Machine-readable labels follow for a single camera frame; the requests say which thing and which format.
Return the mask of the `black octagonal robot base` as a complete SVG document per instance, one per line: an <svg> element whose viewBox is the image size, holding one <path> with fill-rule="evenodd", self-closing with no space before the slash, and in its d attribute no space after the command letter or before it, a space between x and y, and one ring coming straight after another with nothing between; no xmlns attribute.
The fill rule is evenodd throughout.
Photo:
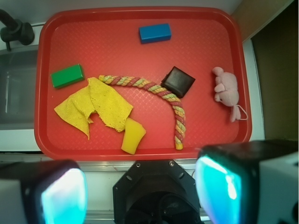
<svg viewBox="0 0 299 224"><path fill-rule="evenodd" d="M201 224L195 179L173 160L136 161L113 186L117 224Z"/></svg>

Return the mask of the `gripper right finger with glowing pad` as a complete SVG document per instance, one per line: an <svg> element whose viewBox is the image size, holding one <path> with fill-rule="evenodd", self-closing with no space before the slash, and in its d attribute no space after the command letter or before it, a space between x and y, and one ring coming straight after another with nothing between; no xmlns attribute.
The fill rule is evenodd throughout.
<svg viewBox="0 0 299 224"><path fill-rule="evenodd" d="M255 140L200 149L195 183L214 224L296 224L299 221L299 145Z"/></svg>

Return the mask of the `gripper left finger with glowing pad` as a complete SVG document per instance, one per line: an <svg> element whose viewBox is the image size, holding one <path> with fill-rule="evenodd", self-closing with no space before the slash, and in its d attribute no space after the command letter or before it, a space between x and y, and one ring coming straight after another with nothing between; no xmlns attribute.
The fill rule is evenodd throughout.
<svg viewBox="0 0 299 224"><path fill-rule="evenodd" d="M1 162L2 224L82 224L86 211L86 177L76 162Z"/></svg>

